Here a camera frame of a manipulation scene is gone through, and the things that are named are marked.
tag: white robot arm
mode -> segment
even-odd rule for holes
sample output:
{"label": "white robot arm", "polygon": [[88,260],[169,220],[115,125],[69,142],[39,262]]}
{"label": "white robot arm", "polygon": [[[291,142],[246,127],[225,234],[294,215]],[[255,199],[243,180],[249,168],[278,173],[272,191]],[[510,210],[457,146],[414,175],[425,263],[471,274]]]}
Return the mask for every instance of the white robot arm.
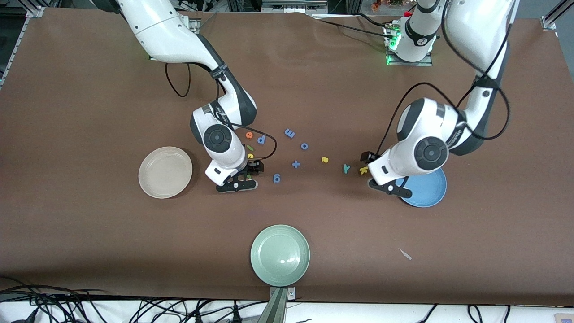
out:
{"label": "white robot arm", "polygon": [[118,2],[120,11],[149,56],[166,63],[198,65],[223,88],[225,95],[195,110],[189,123],[195,139],[204,145],[212,158],[205,174],[218,186],[223,186],[247,165],[245,150],[232,128],[237,129],[233,124],[253,123],[257,114],[255,102],[207,39],[185,27],[169,0]]}
{"label": "white robot arm", "polygon": [[473,136],[468,128],[480,136],[486,135],[488,116],[508,57],[504,40],[512,4],[512,1],[492,0],[451,4],[445,24],[455,47],[482,71],[486,71],[495,58],[496,61],[487,77],[483,77],[482,71],[476,71],[475,87],[460,114],[452,106],[429,98],[418,99],[407,106],[397,126],[399,142],[381,156],[367,152],[361,158],[369,163],[369,171],[378,186],[370,183],[371,187],[388,194],[404,194],[405,190],[394,184],[396,179],[431,173],[444,165],[449,152],[465,155],[480,147],[483,140]]}

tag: brown tabletop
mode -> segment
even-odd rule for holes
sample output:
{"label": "brown tabletop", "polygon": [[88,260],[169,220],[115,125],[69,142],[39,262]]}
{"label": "brown tabletop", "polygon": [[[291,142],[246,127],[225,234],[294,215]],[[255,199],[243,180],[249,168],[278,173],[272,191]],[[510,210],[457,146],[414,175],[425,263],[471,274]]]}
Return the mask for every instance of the brown tabletop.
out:
{"label": "brown tabletop", "polygon": [[[201,32],[255,99],[253,127],[278,140],[259,187],[219,194],[203,174],[210,159],[189,118],[215,98],[206,72],[193,66],[179,98],[121,16],[47,9],[0,91],[1,274],[112,294],[265,299],[249,249],[263,228],[288,224],[311,247],[295,285],[306,301],[573,304],[574,86],[537,20],[518,20],[510,36],[508,131],[451,156],[447,194],[428,209],[369,189],[358,159],[411,85],[432,82],[453,99],[468,89],[473,71],[443,40],[433,67],[414,68],[386,66],[378,36],[302,14],[218,14]],[[170,72],[185,89],[185,65]],[[424,95],[440,99],[420,88],[408,101]],[[491,133],[504,116],[498,99]],[[244,133],[256,156],[272,149]],[[188,151],[194,173],[159,200],[140,189],[138,169],[163,146]]]}

